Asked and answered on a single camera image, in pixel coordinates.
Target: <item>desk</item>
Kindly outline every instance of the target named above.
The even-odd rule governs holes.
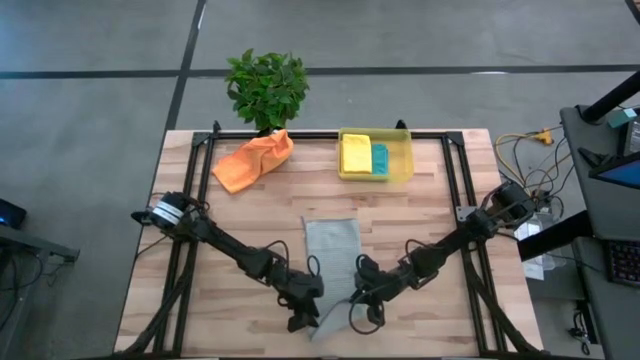
[[[153,192],[182,189],[192,134],[167,133]],[[500,184],[489,133],[465,130],[464,138],[476,195],[481,200]],[[240,143],[216,141],[213,163],[231,154]],[[335,140],[296,140],[295,151],[287,162],[233,196],[215,177],[210,177],[210,216],[222,229],[252,246],[284,240],[291,252],[291,266],[297,269],[306,266],[301,216],[311,220],[357,218],[363,252],[383,269],[395,266],[404,255],[406,239],[435,242],[454,230],[439,142],[414,140],[415,175],[405,184],[341,181],[336,146]],[[199,174],[194,178],[197,188]],[[140,248],[159,237],[156,229],[145,229]],[[496,238],[487,245],[501,306],[527,340],[541,347],[516,244]],[[136,262],[116,351],[130,345],[157,310],[170,247],[169,241],[163,242]],[[387,303],[387,325],[376,334],[361,336],[345,329],[314,344],[304,331],[287,333],[290,314],[276,304],[273,289],[246,278],[232,260],[217,250],[200,244],[194,276],[183,356],[477,354],[459,253],[451,256],[440,276],[423,289],[405,291]],[[491,339],[487,311],[483,311],[483,317]],[[171,345],[173,326],[170,321],[167,346]]]
[[[596,153],[615,154],[618,131],[609,126],[589,125],[575,108],[560,112],[575,170],[587,210],[520,242],[523,260],[573,243],[576,257],[605,270],[602,240],[639,240],[637,204],[640,191],[589,178],[590,167],[579,155],[585,147]],[[591,305],[598,337],[607,359],[633,359],[640,353],[637,341],[629,339],[640,324],[640,291],[607,281],[606,276],[580,268],[580,281]]]

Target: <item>potted plant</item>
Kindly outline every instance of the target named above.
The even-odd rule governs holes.
[[[245,124],[255,122],[258,136],[287,127],[287,120],[298,116],[300,103],[309,89],[300,58],[291,53],[268,53],[253,57],[247,50],[241,59],[229,58],[231,73],[227,95],[234,100],[233,111]]]

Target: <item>concrete floor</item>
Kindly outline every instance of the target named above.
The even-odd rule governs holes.
[[[179,69],[195,7],[5,0],[0,71]],[[192,68],[223,68],[249,47],[292,50],[314,67],[626,64],[640,56],[639,35],[622,0],[210,0]],[[629,75],[311,77],[291,127],[387,127],[402,118],[414,128],[489,128],[495,138],[557,125],[560,108],[590,103]],[[140,234],[129,213],[145,206],[175,84],[0,80],[0,198],[29,210],[28,232],[81,249],[55,286],[39,285],[20,358],[110,353]],[[220,79],[189,79],[176,128],[208,129],[214,119],[246,127],[224,92]],[[550,150],[522,144],[523,166]],[[575,176],[561,195],[565,216],[584,208]],[[565,332],[571,303],[534,306],[545,348],[581,355]]]

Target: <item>metal bracket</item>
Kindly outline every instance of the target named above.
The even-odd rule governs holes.
[[[209,140],[209,136],[211,136],[210,132],[193,133],[193,138],[191,139],[191,145],[199,146],[200,144],[203,144],[205,141]]]
[[[464,146],[464,136],[462,131],[447,131],[447,137],[458,146]]]
[[[456,206],[456,218],[458,221],[465,221],[467,216],[476,211],[477,206]]]
[[[396,129],[407,129],[407,124],[404,122],[404,120],[400,119],[398,120],[398,122],[396,123]]]

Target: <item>computer monitor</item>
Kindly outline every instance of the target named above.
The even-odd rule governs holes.
[[[640,152],[597,167],[589,172],[589,177],[640,189]]]

